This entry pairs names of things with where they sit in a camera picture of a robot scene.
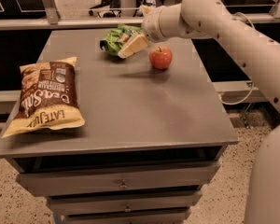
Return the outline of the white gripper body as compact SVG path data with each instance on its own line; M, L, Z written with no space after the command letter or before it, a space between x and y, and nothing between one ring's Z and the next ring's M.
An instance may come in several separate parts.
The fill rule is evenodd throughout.
M161 33L160 28L160 14L163 7L152 7L152 10L143 18L142 31L146 38L151 42L162 42L164 36Z

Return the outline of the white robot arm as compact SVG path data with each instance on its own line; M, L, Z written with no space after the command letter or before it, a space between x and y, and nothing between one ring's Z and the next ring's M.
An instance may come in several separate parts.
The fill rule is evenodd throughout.
M140 10L144 36L151 42L215 39L280 113L280 43L236 20L221 0L182 0ZM280 125L264 139L254 161L245 224L280 224Z

